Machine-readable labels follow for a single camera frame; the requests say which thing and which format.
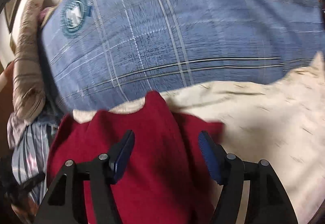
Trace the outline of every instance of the bed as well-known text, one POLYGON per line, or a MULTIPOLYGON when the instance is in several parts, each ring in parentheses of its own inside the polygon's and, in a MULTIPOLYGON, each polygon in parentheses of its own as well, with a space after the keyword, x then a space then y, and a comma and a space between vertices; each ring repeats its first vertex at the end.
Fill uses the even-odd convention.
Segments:
MULTIPOLYGON (((268 159, 308 223, 325 197, 320 10, 320 0, 60 0, 38 32, 42 92, 79 122, 98 109, 136 111, 150 90, 172 111, 221 120, 226 151, 268 159)), ((30 175, 46 171, 40 154, 30 175)))

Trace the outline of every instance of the red cloth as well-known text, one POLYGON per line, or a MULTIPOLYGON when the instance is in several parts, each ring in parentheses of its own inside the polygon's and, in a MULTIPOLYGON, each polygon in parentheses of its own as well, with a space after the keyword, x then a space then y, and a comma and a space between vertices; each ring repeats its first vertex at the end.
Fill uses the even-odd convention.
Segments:
MULTIPOLYGON (((83 124, 66 116, 50 149, 48 186, 66 160, 87 162, 106 153, 127 129, 134 131, 134 149, 123 178, 112 186, 123 224, 208 223, 212 181, 198 135, 206 130, 220 138, 223 123, 172 114, 157 92, 149 92, 136 113, 99 111, 83 124)), ((88 222, 96 224, 89 182, 84 193, 88 222)))

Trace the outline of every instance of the clothing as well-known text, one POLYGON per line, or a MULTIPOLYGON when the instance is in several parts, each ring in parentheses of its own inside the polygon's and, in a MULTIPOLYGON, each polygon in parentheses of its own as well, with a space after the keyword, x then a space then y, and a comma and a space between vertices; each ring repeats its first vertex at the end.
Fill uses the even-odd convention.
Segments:
MULTIPOLYGON (((127 129, 135 145, 123 178, 112 186, 122 222, 208 223, 214 207, 209 194, 212 180, 198 146, 207 130, 220 141, 223 124, 194 116, 172 114, 159 93, 146 95, 144 107, 132 114, 99 111, 79 124, 67 115, 60 125, 48 157, 48 186, 66 160, 76 163, 106 153, 127 129)), ((87 219, 95 224, 89 182, 84 183, 87 219)))
MULTIPOLYGON (((11 159, 12 173, 18 184, 46 172, 49 148, 59 128, 60 116, 47 102, 41 114, 22 133, 11 159)), ((33 201, 40 205, 47 191, 42 182, 30 192, 33 201)))
POLYGON ((26 128, 26 123, 24 120, 17 117, 15 112, 10 114, 7 123, 7 133, 8 133, 8 146, 9 149, 14 149, 20 142, 22 134, 26 128))
POLYGON ((111 109, 150 90, 272 83, 324 40, 318 0, 63 0, 42 70, 63 111, 111 109))

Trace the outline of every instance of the metal screw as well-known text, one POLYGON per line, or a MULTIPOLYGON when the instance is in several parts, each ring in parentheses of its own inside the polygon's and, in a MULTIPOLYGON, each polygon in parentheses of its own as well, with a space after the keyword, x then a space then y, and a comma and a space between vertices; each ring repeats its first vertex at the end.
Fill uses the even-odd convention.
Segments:
POLYGON ((261 165, 268 166, 270 163, 267 160, 261 160, 261 165))
POLYGON ((236 155, 234 155, 234 154, 227 154, 227 158, 229 160, 235 160, 236 159, 236 155))
POLYGON ((73 160, 68 160, 65 162, 65 166, 71 166, 73 164, 74 164, 73 160))
POLYGON ((98 158, 99 158, 100 160, 106 160, 107 157, 108 157, 107 154, 100 154, 100 155, 98 156, 98 158))

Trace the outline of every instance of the pillowcase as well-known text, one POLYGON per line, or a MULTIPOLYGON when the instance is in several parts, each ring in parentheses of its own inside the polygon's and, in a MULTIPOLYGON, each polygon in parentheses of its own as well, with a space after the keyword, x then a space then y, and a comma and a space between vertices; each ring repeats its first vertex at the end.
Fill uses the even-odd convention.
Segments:
POLYGON ((46 95, 37 52, 38 14, 43 0, 27 0, 21 19, 13 74, 13 106, 17 116, 32 122, 46 95))
POLYGON ((65 113, 208 81, 272 83, 325 52, 318 0, 62 0, 39 43, 65 113))

